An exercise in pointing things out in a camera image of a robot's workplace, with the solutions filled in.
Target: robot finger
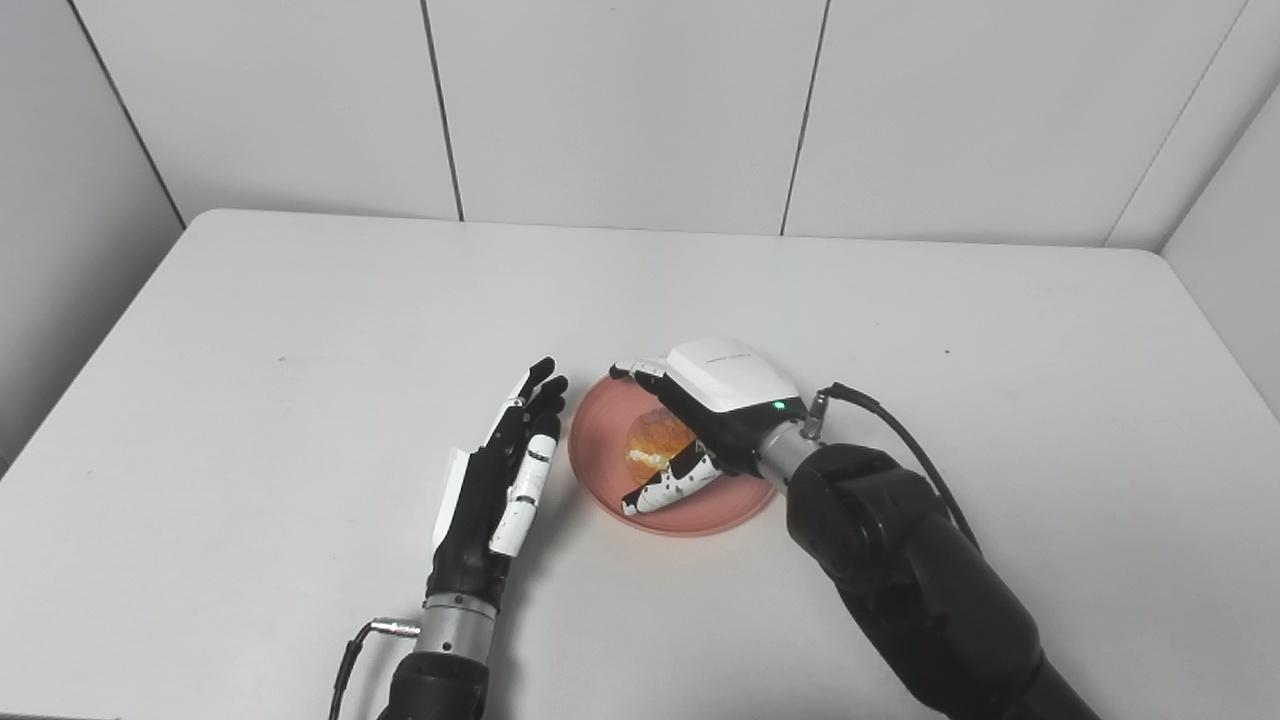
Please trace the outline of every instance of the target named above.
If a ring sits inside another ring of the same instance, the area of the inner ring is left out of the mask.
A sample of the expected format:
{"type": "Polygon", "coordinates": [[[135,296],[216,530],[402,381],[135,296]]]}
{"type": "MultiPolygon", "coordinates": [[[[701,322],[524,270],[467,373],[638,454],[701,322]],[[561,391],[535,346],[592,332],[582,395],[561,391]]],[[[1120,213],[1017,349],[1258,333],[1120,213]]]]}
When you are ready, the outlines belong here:
{"type": "Polygon", "coordinates": [[[564,375],[556,375],[539,386],[525,405],[525,420],[532,420],[543,413],[557,414],[563,410],[566,389],[568,389],[568,379],[564,375]]]}
{"type": "Polygon", "coordinates": [[[524,407],[532,398],[534,391],[554,372],[556,360],[550,357],[543,357],[525,370],[525,374],[511,388],[507,400],[498,407],[498,415],[493,419],[493,424],[489,425],[485,445],[511,446],[511,443],[524,439],[524,433],[515,432],[522,421],[526,421],[524,407]]]}
{"type": "Polygon", "coordinates": [[[534,420],[532,437],[525,448],[520,470],[507,489],[507,506],[489,539],[492,552],[507,557],[520,555],[529,528],[534,524],[534,515],[538,514],[538,501],[543,496],[543,486],[547,483],[552,456],[556,455],[559,432],[559,418],[550,413],[544,413],[534,420]]]}
{"type": "Polygon", "coordinates": [[[660,510],[703,489],[721,474],[703,443],[694,441],[671,459],[666,470],[654,473],[648,483],[622,496],[622,514],[660,510]]]}

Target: panel seam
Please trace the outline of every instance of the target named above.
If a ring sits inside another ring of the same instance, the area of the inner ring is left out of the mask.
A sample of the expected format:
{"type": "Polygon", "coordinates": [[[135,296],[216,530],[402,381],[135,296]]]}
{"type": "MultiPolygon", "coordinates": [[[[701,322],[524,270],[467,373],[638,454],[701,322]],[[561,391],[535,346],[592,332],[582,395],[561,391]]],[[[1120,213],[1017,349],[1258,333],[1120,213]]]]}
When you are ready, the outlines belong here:
{"type": "Polygon", "coordinates": [[[102,77],[106,78],[106,85],[111,88],[111,95],[115,96],[115,102],[120,106],[120,111],[124,114],[124,120],[129,123],[129,131],[133,133],[133,140],[137,141],[138,147],[142,150],[142,156],[147,159],[151,174],[155,176],[156,182],[160,184],[160,191],[164,192],[164,197],[169,202],[169,209],[173,210],[173,215],[178,219],[178,224],[182,225],[182,229],[186,231],[187,220],[182,217],[182,211],[178,210],[178,204],[174,201],[173,193],[169,192],[169,184],[164,182],[164,176],[160,174],[160,168],[156,167],[156,160],[151,155],[151,149],[148,149],[146,141],[142,140],[142,133],[138,131],[138,123],[133,120],[133,113],[131,113],[129,106],[124,104],[124,96],[120,95],[120,88],[115,85],[115,78],[111,77],[111,70],[106,68],[106,61],[102,60],[102,53],[99,51],[97,42],[93,41],[93,36],[88,32],[88,26],[84,24],[84,18],[79,13],[79,8],[76,6],[76,0],[67,0],[67,5],[76,17],[76,24],[79,26],[81,33],[84,35],[84,41],[88,42],[88,49],[93,53],[93,59],[97,60],[97,67],[102,70],[102,77]]]}
{"type": "Polygon", "coordinates": [[[1249,6],[1249,3],[1251,0],[1244,0],[1244,3],[1240,4],[1240,9],[1235,12],[1235,17],[1231,18],[1231,24],[1228,26],[1226,32],[1222,33],[1222,40],[1217,42],[1217,47],[1215,47],[1213,54],[1210,55],[1208,63],[1204,64],[1204,69],[1201,70],[1199,77],[1196,78],[1196,85],[1192,86],[1192,91],[1187,95],[1187,100],[1183,101],[1183,106],[1179,108],[1178,114],[1174,115],[1174,122],[1169,126],[1169,129],[1165,131],[1165,137],[1160,140],[1160,145],[1156,147],[1156,154],[1151,156],[1151,161],[1147,163],[1147,168],[1142,170],[1142,176],[1138,178],[1138,183],[1133,186],[1133,191],[1129,192],[1129,197],[1125,199],[1124,205],[1120,208],[1120,214],[1116,215],[1116,219],[1114,223],[1111,223],[1111,228],[1107,231],[1106,237],[1102,238],[1102,247],[1107,247],[1111,245],[1111,236],[1115,234],[1116,228],[1120,227],[1120,220],[1123,220],[1125,213],[1129,211],[1129,205],[1132,205],[1133,199],[1138,196],[1138,191],[1142,190],[1143,183],[1147,182],[1147,176],[1149,176],[1151,169],[1156,167],[1156,160],[1160,159],[1160,155],[1165,151],[1165,146],[1169,145],[1169,138],[1172,137],[1174,129],[1178,128],[1178,124],[1181,122],[1183,115],[1187,114],[1187,109],[1190,108],[1192,100],[1194,100],[1196,94],[1199,92],[1201,85],[1208,76],[1210,68],[1212,68],[1213,63],[1217,60],[1217,55],[1222,51],[1222,46],[1226,45],[1226,40],[1231,37],[1231,32],[1235,31],[1235,26],[1236,23],[1240,22],[1240,15],[1244,14],[1244,9],[1249,6]]]}
{"type": "Polygon", "coordinates": [[[462,190],[458,187],[458,167],[453,160],[453,138],[449,135],[449,114],[444,109],[444,86],[440,83],[440,64],[435,59],[435,36],[431,33],[431,14],[426,0],[419,0],[422,8],[422,29],[426,32],[426,54],[431,59],[431,81],[435,83],[435,101],[440,106],[440,132],[444,133],[444,155],[449,161],[449,182],[453,183],[453,205],[458,211],[458,222],[465,222],[462,214],[462,190]]]}
{"type": "Polygon", "coordinates": [[[787,182],[787,200],[782,205],[782,225],[778,228],[778,236],[787,234],[787,217],[791,214],[791,195],[796,188],[796,173],[800,169],[800,151],[804,150],[804,136],[809,129],[809,109],[813,106],[813,86],[818,82],[818,61],[822,59],[822,41],[827,36],[827,17],[829,14],[831,0],[827,0],[822,8],[822,23],[818,26],[818,46],[813,53],[813,69],[809,70],[809,91],[804,97],[804,114],[800,115],[800,136],[796,138],[796,156],[791,161],[791,179],[787,182]]]}

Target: cable connector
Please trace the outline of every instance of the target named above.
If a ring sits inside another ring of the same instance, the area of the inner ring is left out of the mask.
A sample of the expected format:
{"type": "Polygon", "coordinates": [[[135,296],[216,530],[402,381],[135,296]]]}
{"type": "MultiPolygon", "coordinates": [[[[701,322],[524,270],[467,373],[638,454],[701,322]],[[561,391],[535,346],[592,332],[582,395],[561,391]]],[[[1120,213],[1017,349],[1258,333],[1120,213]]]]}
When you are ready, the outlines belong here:
{"type": "Polygon", "coordinates": [[[412,620],[403,620],[401,618],[374,618],[369,621],[369,629],[375,633],[396,635],[398,638],[416,638],[422,634],[421,625],[412,620]]]}
{"type": "Polygon", "coordinates": [[[827,421],[827,391],[819,389],[813,396],[813,402],[809,404],[809,415],[804,419],[804,427],[800,428],[800,437],[805,439],[818,439],[822,434],[822,424],[827,421]]]}

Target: white table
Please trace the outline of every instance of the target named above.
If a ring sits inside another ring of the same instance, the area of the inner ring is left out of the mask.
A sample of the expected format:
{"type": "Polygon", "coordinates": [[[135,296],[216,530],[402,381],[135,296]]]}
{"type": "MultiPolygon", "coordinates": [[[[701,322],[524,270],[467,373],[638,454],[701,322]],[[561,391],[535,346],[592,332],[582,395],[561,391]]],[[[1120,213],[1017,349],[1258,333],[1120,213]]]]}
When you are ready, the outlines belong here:
{"type": "MultiPolygon", "coordinates": [[[[447,448],[521,369],[554,355],[572,407],[703,336],[904,419],[1103,717],[1274,716],[1280,425],[1160,258],[251,211],[192,224],[0,480],[0,712],[321,717],[343,642],[416,610],[447,448]]],[[[783,502],[655,537],[564,460],[492,717],[932,716],[783,502]]],[[[344,717],[410,646],[371,641],[344,717]]]]}

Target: black cable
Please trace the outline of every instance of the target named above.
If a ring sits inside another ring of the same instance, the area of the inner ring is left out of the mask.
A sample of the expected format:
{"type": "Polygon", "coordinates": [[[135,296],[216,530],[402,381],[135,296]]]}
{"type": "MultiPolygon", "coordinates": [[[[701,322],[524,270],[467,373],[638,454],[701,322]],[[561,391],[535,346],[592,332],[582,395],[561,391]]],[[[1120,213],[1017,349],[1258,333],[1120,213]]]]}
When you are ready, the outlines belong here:
{"type": "Polygon", "coordinates": [[[893,416],[892,413],[886,410],[884,406],[881,405],[878,400],[867,395],[865,392],[854,389],[844,383],[832,383],[831,387],[827,388],[824,392],[831,397],[835,397],[837,400],[844,400],[845,402],[856,405],[863,410],[872,413],[873,415],[883,420],[884,424],[890,427],[890,429],[897,433],[897,437],[902,438],[902,442],[906,443],[908,450],[911,451],[911,455],[915,456],[915,460],[920,464],[920,466],[924,468],[924,474],[928,475],[929,482],[933,483],[933,489],[938,491],[938,496],[942,498],[942,502],[946,503],[947,510],[951,512],[951,519],[955,520],[956,528],[959,528],[960,533],[965,538],[968,538],[970,543],[973,543],[974,550],[982,552],[982,548],[978,547],[978,538],[974,537],[973,534],[973,528],[969,527],[969,521],[965,520],[964,512],[960,510],[960,503],[956,502],[955,496],[951,495],[951,488],[947,487],[947,483],[942,479],[942,474],[938,473],[938,468],[933,464],[932,460],[929,460],[929,455],[924,452],[924,448],[920,447],[920,443],[915,442],[915,438],[911,437],[911,433],[906,429],[906,427],[902,425],[902,423],[900,423],[897,418],[893,416]]]}
{"type": "Polygon", "coordinates": [[[347,641],[347,650],[343,651],[342,662],[338,665],[338,678],[333,682],[329,720],[338,720],[338,712],[342,711],[342,693],[347,692],[347,682],[351,680],[351,671],[356,667],[356,659],[360,657],[360,651],[365,647],[365,638],[369,637],[372,625],[372,623],[365,623],[365,626],[356,633],[356,637],[347,641]]]}

